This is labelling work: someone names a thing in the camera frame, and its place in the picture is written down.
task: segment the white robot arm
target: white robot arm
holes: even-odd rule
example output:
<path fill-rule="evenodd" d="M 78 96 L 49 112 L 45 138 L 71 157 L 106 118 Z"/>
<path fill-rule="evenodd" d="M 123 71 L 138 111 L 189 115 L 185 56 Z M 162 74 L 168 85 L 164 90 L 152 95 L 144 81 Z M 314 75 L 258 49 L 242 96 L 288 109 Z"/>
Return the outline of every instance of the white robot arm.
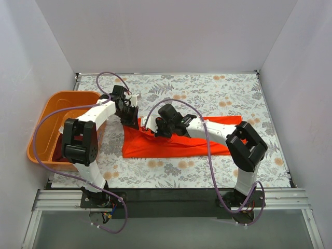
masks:
<path fill-rule="evenodd" d="M 111 116 L 120 117 L 124 126 L 139 129 L 137 123 L 139 95 L 126 95 L 126 88 L 114 86 L 111 100 L 95 106 L 76 119 L 67 119 L 63 128 L 62 155 L 71 162 L 81 177 L 100 188 L 107 188 L 107 183 L 100 173 L 96 157 L 98 154 L 99 127 Z M 101 96 L 97 104 L 105 102 L 107 95 Z M 102 206 L 108 200 L 104 192 L 87 185 L 81 188 L 92 196 L 97 205 Z"/>
<path fill-rule="evenodd" d="M 146 129 L 155 136 L 171 137 L 172 134 L 191 138 L 206 139 L 203 122 L 194 115 L 183 117 L 171 104 L 166 104 L 158 110 L 161 117 L 150 118 Z M 145 125 L 147 117 L 142 118 L 141 126 Z M 266 143 L 247 122 L 238 126 L 205 121 L 210 140 L 229 148 L 239 174 L 235 191 L 246 197 L 256 181 L 258 168 L 267 150 Z"/>

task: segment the orange basket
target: orange basket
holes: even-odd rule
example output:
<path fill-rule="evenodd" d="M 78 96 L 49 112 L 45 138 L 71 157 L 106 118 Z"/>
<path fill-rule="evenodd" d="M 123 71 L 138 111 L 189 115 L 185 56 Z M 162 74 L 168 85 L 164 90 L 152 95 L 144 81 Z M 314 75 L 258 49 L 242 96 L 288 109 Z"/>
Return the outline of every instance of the orange basket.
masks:
<path fill-rule="evenodd" d="M 54 94 L 47 101 L 38 123 L 48 114 L 62 108 L 95 104 L 100 95 L 89 91 L 62 91 Z M 48 167 L 58 171 L 77 171 L 77 169 L 61 154 L 62 134 L 59 131 L 68 118 L 77 118 L 84 114 L 87 109 L 74 109 L 59 112 L 49 117 L 39 128 L 36 148 L 41 161 Z M 104 135 L 106 122 L 98 129 L 98 146 L 100 148 Z M 33 153 L 33 136 L 27 148 L 27 157 L 38 163 Z"/>

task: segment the white wall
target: white wall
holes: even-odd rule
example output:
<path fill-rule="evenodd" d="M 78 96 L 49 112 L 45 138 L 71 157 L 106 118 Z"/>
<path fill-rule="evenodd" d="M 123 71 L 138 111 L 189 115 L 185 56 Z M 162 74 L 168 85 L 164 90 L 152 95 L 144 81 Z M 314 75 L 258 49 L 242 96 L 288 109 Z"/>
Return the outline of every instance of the white wall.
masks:
<path fill-rule="evenodd" d="M 75 72 L 260 69 L 296 0 L 36 0 Z"/>
<path fill-rule="evenodd" d="M 34 0 L 0 0 L 0 248 L 21 248 L 46 172 L 26 147 L 46 100 L 74 73 Z"/>
<path fill-rule="evenodd" d="M 291 175 L 332 248 L 332 1 L 298 1 L 261 69 Z"/>

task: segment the floral tablecloth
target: floral tablecloth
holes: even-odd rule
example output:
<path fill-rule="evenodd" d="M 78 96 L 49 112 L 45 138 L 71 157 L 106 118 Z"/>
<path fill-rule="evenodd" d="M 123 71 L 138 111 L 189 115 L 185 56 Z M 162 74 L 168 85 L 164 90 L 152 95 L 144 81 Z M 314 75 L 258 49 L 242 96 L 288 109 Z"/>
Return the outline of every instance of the floral tablecloth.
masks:
<path fill-rule="evenodd" d="M 196 107 L 203 116 L 241 115 L 253 125 L 268 145 L 258 171 L 264 187 L 290 187 L 282 152 L 269 117 L 266 103 L 255 74 L 225 75 L 123 75 L 134 94 L 140 93 L 139 116 L 146 116 L 158 101 L 181 99 Z M 114 76 L 102 76 L 101 86 L 111 92 L 121 82 Z M 98 91 L 95 76 L 83 76 L 80 91 Z M 176 102 L 175 108 L 193 114 L 189 107 Z M 209 188 L 213 187 L 206 156 L 190 158 L 123 158 L 123 128 L 112 116 L 102 142 L 98 165 L 112 188 Z M 230 156 L 213 156 L 219 187 L 233 187 L 238 170 Z M 72 178 L 55 175 L 52 187 L 83 186 Z"/>

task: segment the purple cable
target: purple cable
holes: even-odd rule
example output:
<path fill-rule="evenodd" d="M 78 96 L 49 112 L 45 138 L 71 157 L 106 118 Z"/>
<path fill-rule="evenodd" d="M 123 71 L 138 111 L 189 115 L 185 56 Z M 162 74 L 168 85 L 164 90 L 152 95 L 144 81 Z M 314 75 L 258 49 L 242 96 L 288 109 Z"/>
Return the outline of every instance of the purple cable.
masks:
<path fill-rule="evenodd" d="M 43 119 L 39 122 L 39 124 L 37 125 L 36 130 L 35 130 L 35 132 L 34 132 L 34 134 L 33 134 L 33 153 L 35 154 L 36 160 L 37 160 L 37 161 L 39 162 L 39 164 L 40 164 L 41 166 L 43 166 L 45 169 L 47 169 L 47 170 L 49 170 L 49 171 L 51 171 L 51 172 L 53 172 L 53 173 L 55 173 L 55 174 L 59 174 L 59 175 L 63 175 L 63 176 L 66 176 L 66 177 L 70 177 L 70 178 L 74 178 L 74 179 L 80 180 L 80 181 L 82 181 L 82 182 L 84 182 L 84 183 L 87 183 L 87 184 L 89 184 L 90 186 L 92 186 L 92 187 L 94 187 L 94 188 L 96 188 L 96 189 L 98 189 L 98 190 L 100 190 L 100 191 L 103 191 L 103 192 L 107 193 L 108 195 L 113 196 L 113 197 L 117 198 L 118 200 L 120 200 L 120 201 L 122 202 L 122 204 L 123 204 L 123 208 L 124 208 L 124 212 L 125 212 L 125 220 L 124 220 L 124 223 L 123 223 L 122 227 L 121 227 L 118 231 L 112 231 L 112 230 L 110 230 L 110 229 L 108 229 L 108 228 L 106 228 L 106 227 L 99 226 L 101 229 L 103 229 L 103 230 L 105 230 L 105 231 L 107 231 L 107 232 L 109 232 L 109 233 L 119 233 L 119 232 L 121 232 L 121 231 L 125 228 L 126 223 L 127 223 L 127 220 L 128 220 L 128 210 L 127 210 L 126 203 L 123 201 L 123 199 L 120 198 L 118 195 L 116 195 L 116 194 L 114 194 L 114 193 L 112 193 L 112 192 L 110 192 L 110 191 L 108 191 L 108 190 L 102 189 L 102 188 L 96 186 L 96 185 L 93 184 L 93 183 L 89 183 L 87 180 L 85 180 L 85 179 L 83 179 L 83 178 L 81 178 L 81 177 L 79 177 L 79 176 L 69 175 L 69 174 L 62 173 L 62 172 L 60 172 L 60 171 L 57 171 L 57 170 L 54 170 L 54 169 L 51 169 L 51 168 L 47 167 L 47 166 L 41 161 L 40 157 L 38 156 L 38 153 L 37 153 L 37 147 L 36 147 L 36 139 L 37 139 L 37 133 L 38 133 L 38 130 L 39 130 L 40 126 L 45 122 L 45 120 L 48 119 L 49 117 L 51 117 L 52 115 L 57 114 L 57 113 L 59 113 L 59 112 L 63 112 L 63 111 L 65 111 L 65 110 L 83 109 L 83 108 L 92 108 L 92 107 L 95 107 L 95 106 L 99 106 L 99 105 L 102 105 L 102 104 L 106 104 L 107 102 L 110 101 L 110 95 L 109 95 L 107 92 L 105 92 L 105 91 L 100 87 L 100 85 L 99 85 L 99 77 L 100 77 L 101 75 L 103 75 L 103 74 L 112 74 L 112 75 L 115 75 L 116 77 L 118 77 L 118 78 L 124 83 L 124 85 L 125 85 L 126 88 L 127 88 L 127 91 L 129 91 L 129 88 L 128 88 L 127 84 L 124 82 L 124 80 L 123 80 L 119 75 L 117 75 L 117 74 L 115 74 L 115 73 L 111 73 L 111 72 L 101 72 L 100 74 L 97 75 L 97 78 L 96 78 L 96 84 L 97 84 L 97 87 L 99 88 L 99 90 L 100 90 L 102 93 L 104 93 L 104 94 L 106 94 L 106 95 L 108 96 L 108 99 L 107 99 L 106 101 L 102 102 L 101 104 L 93 104 L 93 105 L 83 105 L 83 106 L 67 107 L 67 108 L 63 108 L 63 109 L 56 110 L 56 111 L 54 111 L 54 112 L 48 114 L 45 118 L 43 118 Z"/>
<path fill-rule="evenodd" d="M 158 105 L 160 105 L 161 103 L 166 102 L 166 101 L 178 101 L 178 102 L 180 102 L 180 103 L 182 103 L 182 104 L 185 104 L 185 105 L 189 106 L 191 109 L 193 109 L 193 110 L 198 114 L 198 116 L 199 116 L 200 119 L 202 120 L 202 122 L 203 122 L 203 126 L 204 126 L 204 130 L 205 130 L 205 136 L 206 136 L 206 143 L 207 143 L 207 158 L 208 158 L 208 160 L 209 160 L 210 171 L 211 171 L 211 178 L 212 178 L 213 186 L 214 186 L 214 188 L 215 188 L 215 190 L 216 190 L 216 193 L 217 193 L 218 199 L 219 199 L 220 203 L 223 205 L 223 207 L 225 208 L 225 210 L 226 210 L 227 212 L 229 212 L 229 213 L 231 213 L 231 214 L 237 214 L 237 213 L 239 213 L 239 212 L 244 208 L 244 206 L 248 203 L 248 200 L 250 199 L 252 193 L 254 192 L 254 190 L 255 190 L 255 188 L 256 188 L 256 186 L 257 186 L 257 183 L 254 183 L 254 184 L 253 184 L 253 186 L 251 187 L 251 189 L 250 189 L 250 191 L 249 191 L 247 197 L 245 198 L 244 202 L 242 203 L 242 205 L 241 205 L 237 210 L 233 211 L 233 210 L 229 209 L 229 208 L 226 206 L 226 204 L 225 204 L 225 202 L 224 202 L 222 196 L 220 195 L 220 192 L 219 192 L 219 189 L 218 189 L 218 186 L 217 186 L 217 182 L 216 182 L 216 179 L 215 179 L 215 177 L 214 177 L 213 166 L 212 166 L 212 158 L 211 158 L 211 149 L 210 149 L 210 137 L 209 137 L 208 128 L 206 127 L 206 123 L 205 123 L 205 120 L 204 120 L 202 114 L 201 114 L 196 108 L 194 108 L 193 106 L 191 106 L 190 104 L 188 104 L 188 103 L 186 103 L 186 102 L 184 102 L 184 101 L 182 101 L 182 100 L 175 100 L 175 99 L 166 99 L 166 100 L 162 100 L 162 101 L 158 102 L 154 107 L 152 107 L 152 109 L 150 110 L 149 114 L 148 114 L 147 117 L 146 117 L 146 121 L 145 121 L 144 127 L 146 127 L 147 122 L 148 122 L 148 120 L 149 120 L 149 117 L 151 116 L 151 113 L 153 112 L 153 110 L 154 110 Z M 265 201 L 265 193 L 264 193 L 264 189 L 263 189 L 262 184 L 261 184 L 260 182 L 258 182 L 258 183 L 259 183 L 260 186 L 262 187 L 263 196 L 264 196 L 263 203 L 264 203 L 264 201 Z"/>

